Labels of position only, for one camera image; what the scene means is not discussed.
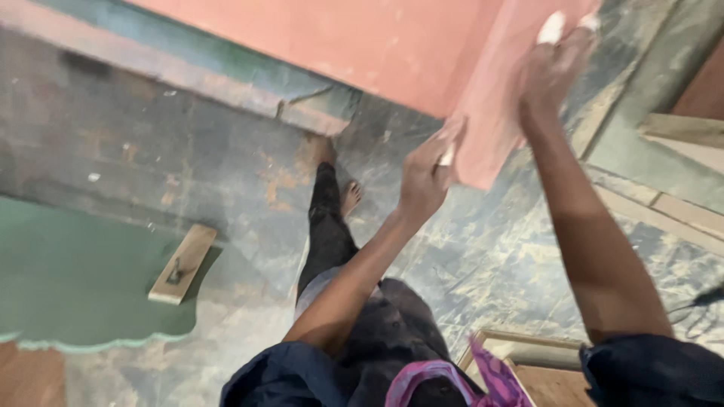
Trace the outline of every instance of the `pink cloth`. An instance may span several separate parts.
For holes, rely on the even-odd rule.
[[[473,392],[453,364],[446,361],[413,362],[397,374],[387,391],[386,407],[407,407],[420,383],[434,377],[448,378],[470,407],[532,407],[510,367],[470,339],[473,359],[488,387],[486,395]]]

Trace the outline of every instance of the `hand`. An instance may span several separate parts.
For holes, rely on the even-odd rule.
[[[464,135],[467,117],[449,119],[437,133],[408,154],[403,162],[403,184],[397,215],[419,230],[445,201],[450,187],[449,167],[440,159],[455,139]]]
[[[573,81],[583,71],[596,43],[596,33],[578,27],[558,45],[541,43],[529,54],[519,109],[523,129],[558,128],[558,109]],[[530,138],[539,132],[525,131]]]

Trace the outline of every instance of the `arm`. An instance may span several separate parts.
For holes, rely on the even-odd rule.
[[[299,316],[282,341],[300,340],[330,355],[339,352],[387,267],[445,200],[447,167],[437,163],[462,131],[464,122],[450,121],[405,158],[397,208]]]
[[[594,35],[579,28],[558,49],[537,46],[520,103],[568,280],[593,343],[618,333],[673,337],[644,265],[595,193],[557,117]]]

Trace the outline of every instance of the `foot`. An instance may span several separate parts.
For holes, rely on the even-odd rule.
[[[311,147],[312,159],[318,167],[321,163],[326,162],[334,165],[334,146],[332,139],[323,135],[309,134],[307,141]]]
[[[362,188],[356,181],[350,181],[342,197],[342,216],[347,217],[362,199]]]

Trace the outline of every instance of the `black pants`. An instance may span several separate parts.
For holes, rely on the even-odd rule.
[[[297,299],[311,280],[332,267],[347,263],[359,249],[342,217],[340,187],[331,164],[317,167],[309,205],[309,254],[297,285]]]

